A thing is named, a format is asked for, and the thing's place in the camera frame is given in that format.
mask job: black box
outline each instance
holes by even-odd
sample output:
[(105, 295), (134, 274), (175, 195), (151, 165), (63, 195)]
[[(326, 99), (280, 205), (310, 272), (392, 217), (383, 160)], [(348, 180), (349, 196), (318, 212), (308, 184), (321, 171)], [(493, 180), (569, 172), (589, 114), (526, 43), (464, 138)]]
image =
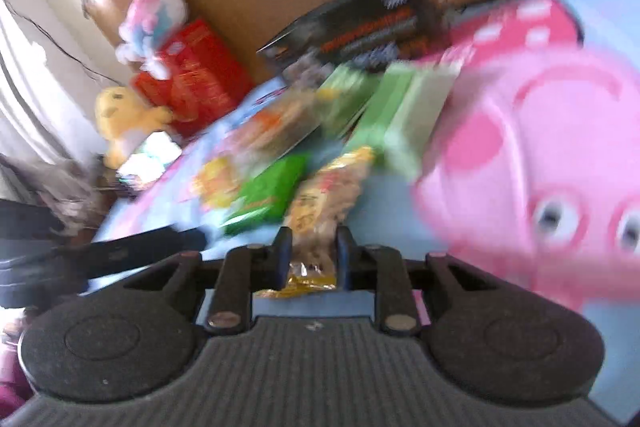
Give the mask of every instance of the black box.
[(332, 0), (296, 19), (258, 50), (292, 84), (319, 85), (338, 64), (384, 70), (443, 47), (433, 0)]

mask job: textured rubber surface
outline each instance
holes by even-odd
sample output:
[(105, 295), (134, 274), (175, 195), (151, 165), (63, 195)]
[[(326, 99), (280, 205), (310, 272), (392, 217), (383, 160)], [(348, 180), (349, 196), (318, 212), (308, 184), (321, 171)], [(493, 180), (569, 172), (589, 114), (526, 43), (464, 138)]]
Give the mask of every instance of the textured rubber surface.
[(513, 289), (466, 292), (434, 320), (428, 345), (461, 387), (501, 403), (559, 403), (586, 395), (604, 359), (583, 317)]
[(369, 319), (263, 317), (208, 341), (178, 380), (110, 405), (33, 398), (5, 427), (613, 427), (586, 399), (500, 407), (444, 380), (417, 341)]
[(38, 389), (78, 402), (114, 402), (170, 383), (194, 355), (194, 326), (156, 292), (98, 292), (53, 308), (20, 340)]

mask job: plastic packaging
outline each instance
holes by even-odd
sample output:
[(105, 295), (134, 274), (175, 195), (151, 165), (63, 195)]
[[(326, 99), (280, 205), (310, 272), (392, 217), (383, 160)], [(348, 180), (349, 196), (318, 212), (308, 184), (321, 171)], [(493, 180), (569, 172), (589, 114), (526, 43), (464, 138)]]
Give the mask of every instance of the plastic packaging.
[(157, 80), (142, 71), (132, 87), (152, 105), (171, 109), (172, 127), (190, 138), (228, 115), (255, 88), (249, 74), (222, 39), (196, 19), (171, 36), (158, 50), (171, 73)]
[(291, 154), (247, 181), (238, 194), (239, 208), (222, 224), (227, 235), (236, 235), (265, 223), (282, 220), (306, 169), (306, 155)]
[(345, 149), (369, 146), (387, 168), (415, 182), (422, 174), (422, 156), (458, 73), (460, 67), (453, 64), (391, 64)]
[(252, 177), (284, 156), (320, 125), (316, 94), (289, 88), (268, 107), (231, 131), (223, 148)]
[(316, 88), (337, 64), (382, 71), (438, 49), (445, 25), (434, 0), (330, 0), (258, 50), (289, 86)]
[(283, 225), (293, 233), (289, 280), (260, 296), (294, 297), (336, 287), (334, 238), (369, 174), (373, 151), (362, 147), (324, 166), (300, 185)]
[(321, 104), (322, 131), (331, 138), (343, 136), (362, 114), (376, 92), (380, 76), (338, 66), (316, 96)]
[(193, 179), (193, 192), (203, 206), (228, 208), (236, 200), (240, 177), (228, 156), (218, 156), (205, 163)]

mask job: plush toy eye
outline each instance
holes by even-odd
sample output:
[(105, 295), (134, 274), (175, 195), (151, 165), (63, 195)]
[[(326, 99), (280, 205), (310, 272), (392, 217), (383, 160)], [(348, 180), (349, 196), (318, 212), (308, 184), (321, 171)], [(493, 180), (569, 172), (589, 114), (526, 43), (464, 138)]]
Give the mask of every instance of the plush toy eye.
[(533, 221), (538, 237), (552, 245), (563, 245), (574, 238), (580, 225), (580, 211), (569, 201), (547, 199), (536, 206)]
[(640, 208), (630, 208), (620, 218), (616, 242), (627, 252), (640, 253)]

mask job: winnie the pooh plush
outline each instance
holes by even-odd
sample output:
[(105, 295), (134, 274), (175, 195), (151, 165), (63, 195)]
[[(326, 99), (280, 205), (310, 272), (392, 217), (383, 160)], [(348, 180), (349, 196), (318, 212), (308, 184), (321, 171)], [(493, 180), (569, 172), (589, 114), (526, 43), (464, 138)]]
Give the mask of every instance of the winnie the pooh plush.
[(110, 142), (104, 164), (118, 169), (151, 133), (171, 123), (172, 113), (167, 107), (145, 107), (129, 87), (111, 87), (98, 95), (95, 121)]

